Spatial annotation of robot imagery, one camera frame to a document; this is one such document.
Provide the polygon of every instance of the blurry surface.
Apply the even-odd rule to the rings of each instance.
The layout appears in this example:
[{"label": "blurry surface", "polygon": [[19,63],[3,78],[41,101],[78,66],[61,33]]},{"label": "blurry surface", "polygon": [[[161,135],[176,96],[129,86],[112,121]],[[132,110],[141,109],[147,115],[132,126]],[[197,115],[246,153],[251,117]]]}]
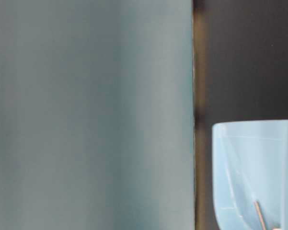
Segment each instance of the blurry surface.
[{"label": "blurry surface", "polygon": [[194,229],[192,7],[121,4],[122,229]]},{"label": "blurry surface", "polygon": [[188,0],[0,0],[0,230],[192,230]]}]

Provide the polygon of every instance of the light blue container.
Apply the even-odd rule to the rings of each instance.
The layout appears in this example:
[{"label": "light blue container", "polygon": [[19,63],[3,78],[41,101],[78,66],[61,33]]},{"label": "light blue container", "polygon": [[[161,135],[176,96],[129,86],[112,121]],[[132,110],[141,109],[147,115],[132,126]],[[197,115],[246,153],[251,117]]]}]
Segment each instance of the light blue container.
[{"label": "light blue container", "polygon": [[213,198],[222,230],[288,230],[288,120],[213,126]]}]

